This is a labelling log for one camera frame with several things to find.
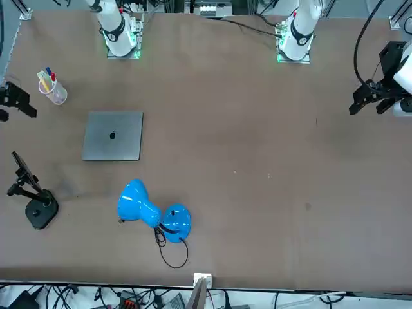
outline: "metal bracket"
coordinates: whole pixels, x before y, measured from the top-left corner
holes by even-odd
[[[389,16],[389,25],[391,26],[391,30],[399,30],[400,29],[399,21],[395,22],[392,19],[392,16]]]
[[[206,280],[207,288],[212,288],[212,274],[206,274],[203,272],[195,272],[193,274],[193,286],[196,286],[196,283],[202,278]]]
[[[33,14],[33,10],[31,8],[28,8],[27,12],[25,14],[20,15],[20,20],[21,21],[28,21],[28,20],[32,19],[32,14]]]

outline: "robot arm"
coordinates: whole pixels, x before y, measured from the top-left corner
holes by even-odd
[[[136,18],[120,13],[115,0],[86,0],[97,15],[107,47],[113,55],[123,57],[137,46]]]
[[[288,31],[280,46],[289,59],[298,61],[308,53],[321,12],[319,0],[299,0],[298,9],[286,20]]]

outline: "cup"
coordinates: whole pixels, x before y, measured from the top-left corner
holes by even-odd
[[[64,89],[62,84],[57,79],[52,82],[52,88],[50,91],[46,91],[43,84],[39,82],[39,91],[48,97],[54,104],[61,105],[67,99],[67,90]]]

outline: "laptop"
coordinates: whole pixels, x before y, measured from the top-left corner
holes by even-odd
[[[84,161],[137,161],[140,158],[141,111],[91,111],[84,135]]]

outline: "phone holder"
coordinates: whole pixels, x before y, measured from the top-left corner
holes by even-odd
[[[26,216],[35,229],[44,229],[59,211],[59,204],[49,190],[40,187],[39,179],[30,172],[26,163],[15,151],[12,152],[12,156],[19,169],[15,172],[17,181],[7,190],[7,195],[23,195],[31,198],[26,206]],[[26,183],[36,190],[37,194],[24,190],[22,186]]]

